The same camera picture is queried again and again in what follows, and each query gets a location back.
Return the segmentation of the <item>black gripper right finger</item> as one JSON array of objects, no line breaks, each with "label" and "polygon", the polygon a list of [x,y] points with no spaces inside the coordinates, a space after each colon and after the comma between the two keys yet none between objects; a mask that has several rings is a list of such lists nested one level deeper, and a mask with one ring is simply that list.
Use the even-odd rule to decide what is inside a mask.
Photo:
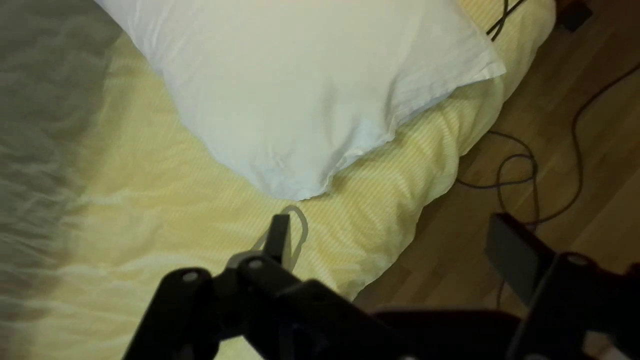
[{"label": "black gripper right finger", "polygon": [[527,305],[508,347],[510,360],[591,360],[589,332],[640,360],[640,274],[613,274],[578,251],[553,251],[510,213],[490,219],[485,255]]}]

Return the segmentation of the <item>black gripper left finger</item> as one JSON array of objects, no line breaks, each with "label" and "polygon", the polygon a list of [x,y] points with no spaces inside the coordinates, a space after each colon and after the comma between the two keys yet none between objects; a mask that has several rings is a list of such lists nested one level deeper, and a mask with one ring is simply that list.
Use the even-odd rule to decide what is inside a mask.
[{"label": "black gripper left finger", "polygon": [[317,279],[283,267],[290,215],[276,213],[257,249],[234,253],[212,276],[167,272],[124,360],[213,360],[244,338],[264,360],[425,360],[409,338],[364,314]]}]

